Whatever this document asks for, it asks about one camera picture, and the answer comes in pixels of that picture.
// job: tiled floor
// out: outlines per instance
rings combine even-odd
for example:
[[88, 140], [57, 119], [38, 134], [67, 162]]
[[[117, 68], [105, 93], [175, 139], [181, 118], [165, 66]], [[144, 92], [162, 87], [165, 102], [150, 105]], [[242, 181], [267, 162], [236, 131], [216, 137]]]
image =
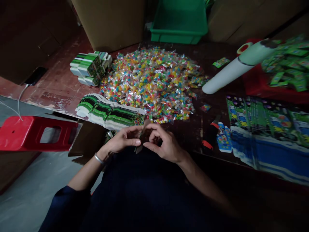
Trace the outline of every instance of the tiled floor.
[[[17, 101], [0, 96], [0, 100], [17, 111]], [[16, 113], [0, 105], [0, 126], [6, 118]], [[53, 117], [49, 110], [20, 103], [21, 115]], [[43, 152], [0, 196], [0, 231], [38, 231], [43, 222], [54, 194], [64, 187], [81, 169], [71, 162], [68, 152]], [[98, 177], [92, 191], [102, 179]]]

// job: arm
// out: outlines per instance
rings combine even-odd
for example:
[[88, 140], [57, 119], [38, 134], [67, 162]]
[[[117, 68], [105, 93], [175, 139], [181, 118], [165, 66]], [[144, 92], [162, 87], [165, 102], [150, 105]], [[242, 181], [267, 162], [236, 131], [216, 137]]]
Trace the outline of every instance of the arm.
[[236, 216], [237, 213], [231, 206], [223, 192], [216, 184], [197, 166], [191, 156], [177, 163], [181, 170], [186, 175], [188, 181], [198, 189], [203, 195], [214, 200], [221, 208], [230, 215]]
[[[197, 166], [189, 153], [179, 146], [173, 133], [166, 132], [159, 124], [149, 124], [147, 128], [153, 129], [153, 131], [150, 134], [149, 142], [143, 144], [145, 147], [157, 153], [161, 158], [176, 163], [196, 189], [218, 203], [230, 215], [236, 215], [225, 195]], [[163, 141], [160, 147], [156, 145], [158, 138]]]
[[[137, 138], [142, 128], [142, 126], [133, 126], [122, 129], [97, 152], [97, 156], [106, 161], [111, 155], [122, 151], [127, 146], [140, 145], [141, 141]], [[39, 232], [78, 231], [90, 204], [90, 188], [102, 169], [103, 165], [92, 157], [68, 183], [68, 186], [55, 194]]]
[[[107, 161], [115, 153], [121, 152], [127, 146], [138, 146], [141, 141], [138, 132], [143, 126], [123, 128], [111, 140], [109, 140], [98, 152], [97, 156]], [[68, 186], [76, 191], [91, 188], [103, 169], [103, 165], [93, 156], [88, 163], [73, 177]]]

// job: electrical cable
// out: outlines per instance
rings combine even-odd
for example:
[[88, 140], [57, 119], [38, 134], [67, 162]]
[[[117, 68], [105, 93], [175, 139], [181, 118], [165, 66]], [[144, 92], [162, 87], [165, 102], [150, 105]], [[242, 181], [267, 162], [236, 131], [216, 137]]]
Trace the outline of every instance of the electrical cable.
[[20, 111], [19, 111], [19, 102], [20, 102], [20, 98], [22, 97], [23, 93], [25, 92], [26, 88], [28, 88], [28, 84], [26, 84], [26, 87], [22, 90], [22, 92], [20, 93], [19, 95], [19, 98], [18, 98], [18, 102], [17, 102], [17, 110], [18, 110], [18, 115], [20, 117], [20, 119], [23, 121], [21, 115], [20, 115]]
[[22, 90], [22, 92], [21, 92], [20, 95], [19, 95], [18, 102], [17, 102], [17, 110], [18, 110], [18, 112], [17, 112], [16, 110], [14, 110], [13, 108], [9, 107], [8, 105], [6, 105], [2, 100], [0, 100], [0, 105], [5, 105], [6, 107], [8, 107], [8, 108], [10, 108], [11, 110], [13, 110], [13, 111], [20, 117], [20, 119], [21, 119], [22, 121], [23, 121], [23, 119], [22, 119], [22, 117], [21, 117], [21, 115], [20, 115], [20, 111], [19, 111], [19, 102], [20, 102], [20, 98], [22, 97], [24, 91], [26, 90], [26, 88], [27, 88], [28, 86], [29, 86], [29, 85], [27, 84], [26, 87]]

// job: red stool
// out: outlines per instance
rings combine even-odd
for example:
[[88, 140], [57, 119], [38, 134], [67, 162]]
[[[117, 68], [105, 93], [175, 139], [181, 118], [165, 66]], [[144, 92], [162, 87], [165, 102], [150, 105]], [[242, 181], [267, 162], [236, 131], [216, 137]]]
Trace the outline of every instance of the red stool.
[[[0, 150], [9, 151], [66, 151], [76, 122], [68, 122], [36, 116], [12, 116], [5, 120], [0, 128]], [[45, 128], [60, 128], [61, 133], [56, 143], [40, 143]]]

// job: wooden table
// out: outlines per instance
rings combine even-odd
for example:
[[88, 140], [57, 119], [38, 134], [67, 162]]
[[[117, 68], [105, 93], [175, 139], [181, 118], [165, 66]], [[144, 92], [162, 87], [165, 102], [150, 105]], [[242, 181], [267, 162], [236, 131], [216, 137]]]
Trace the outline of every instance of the wooden table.
[[[236, 57], [238, 47], [224, 43], [202, 43], [199, 45], [182, 45], [172, 43], [152, 43], [143, 42], [125, 49], [111, 53], [116, 58], [118, 52], [126, 54], [133, 52], [143, 46], [160, 46], [166, 50], [176, 50], [179, 54], [185, 54], [191, 59], [196, 60], [204, 69], [205, 74], [213, 77], [221, 69], [217, 69], [212, 63], [222, 57], [233, 60]], [[82, 97], [89, 93], [99, 93], [97, 87], [82, 85], [70, 71], [70, 62], [78, 53], [93, 52], [89, 40], [81, 28], [79, 33], [65, 43], [59, 51], [44, 65], [48, 68], [47, 73], [35, 86], [29, 86], [24, 92], [21, 101], [57, 111], [66, 115], [78, 117], [75, 108]], [[25, 86], [16, 85], [10, 81], [0, 78], [0, 95], [18, 99]], [[203, 131], [214, 120], [217, 114], [221, 114], [221, 122], [229, 126], [229, 116], [225, 96], [234, 94], [244, 96], [242, 79], [239, 78], [222, 88], [217, 93], [206, 95], [201, 88], [194, 90], [198, 98], [193, 100], [196, 113], [190, 116], [190, 121], [175, 121], [173, 125], [165, 124], [168, 130], [174, 132], [179, 143], [189, 151], [201, 153], [201, 141]], [[202, 112], [199, 107], [209, 104], [212, 108], [207, 112]], [[233, 154], [223, 153], [216, 148], [211, 156], [245, 165]]]

